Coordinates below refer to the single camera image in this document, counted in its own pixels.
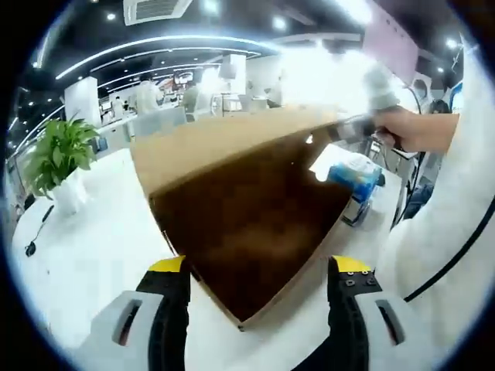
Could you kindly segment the person's right hand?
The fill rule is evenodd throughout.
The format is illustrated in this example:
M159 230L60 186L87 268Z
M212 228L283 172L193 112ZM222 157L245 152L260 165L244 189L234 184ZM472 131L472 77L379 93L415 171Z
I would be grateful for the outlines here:
M424 151L424 118L403 107L380 111L373 116L374 135L391 148L401 148L406 152Z

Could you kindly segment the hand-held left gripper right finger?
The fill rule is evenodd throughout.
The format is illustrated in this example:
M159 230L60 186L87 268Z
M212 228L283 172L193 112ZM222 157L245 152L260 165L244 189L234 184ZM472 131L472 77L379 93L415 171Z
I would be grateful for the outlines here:
M329 369L400 370L414 355L414 319L373 271L349 257L328 260Z

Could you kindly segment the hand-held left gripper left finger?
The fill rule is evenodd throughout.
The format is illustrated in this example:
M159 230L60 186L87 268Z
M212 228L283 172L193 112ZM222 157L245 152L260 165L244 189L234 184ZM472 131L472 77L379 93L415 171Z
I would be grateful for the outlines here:
M184 370L191 270L186 257L160 260L91 323L91 370Z

